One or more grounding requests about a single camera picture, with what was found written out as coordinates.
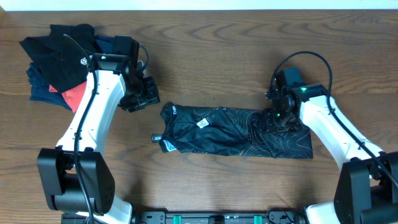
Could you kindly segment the black printed cycling jersey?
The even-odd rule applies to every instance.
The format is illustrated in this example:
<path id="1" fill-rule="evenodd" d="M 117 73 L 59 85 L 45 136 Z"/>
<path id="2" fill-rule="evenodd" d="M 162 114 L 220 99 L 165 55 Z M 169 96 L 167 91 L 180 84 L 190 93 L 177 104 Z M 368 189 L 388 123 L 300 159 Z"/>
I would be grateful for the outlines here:
<path id="1" fill-rule="evenodd" d="M 209 108 L 167 103 L 160 112 L 165 123 L 152 142 L 162 152 L 220 156 L 313 159 L 310 129 L 285 131 L 272 123 L 271 109 Z"/>

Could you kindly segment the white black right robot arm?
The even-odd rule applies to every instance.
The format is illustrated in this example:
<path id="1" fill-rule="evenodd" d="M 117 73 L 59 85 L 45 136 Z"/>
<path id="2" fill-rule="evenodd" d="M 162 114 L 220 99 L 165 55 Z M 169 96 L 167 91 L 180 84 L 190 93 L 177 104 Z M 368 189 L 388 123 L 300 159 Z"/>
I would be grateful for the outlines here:
<path id="1" fill-rule="evenodd" d="M 266 94 L 284 131 L 310 128 L 340 169 L 333 200 L 305 208 L 305 223 L 397 222 L 397 153 L 369 141 L 337 107 L 321 84 L 272 85 Z"/>

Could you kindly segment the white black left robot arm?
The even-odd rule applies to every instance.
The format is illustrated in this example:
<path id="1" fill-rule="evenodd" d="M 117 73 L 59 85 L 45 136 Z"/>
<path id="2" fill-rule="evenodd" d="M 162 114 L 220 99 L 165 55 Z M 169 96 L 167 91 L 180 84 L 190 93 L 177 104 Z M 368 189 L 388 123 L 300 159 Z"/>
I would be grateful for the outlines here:
<path id="1" fill-rule="evenodd" d="M 104 160 L 105 142 L 118 107 L 135 112 L 159 103 L 148 63 L 127 55 L 94 54 L 80 105 L 55 148 L 37 157 L 47 206 L 72 223 L 137 223 L 132 204 L 115 193 Z"/>

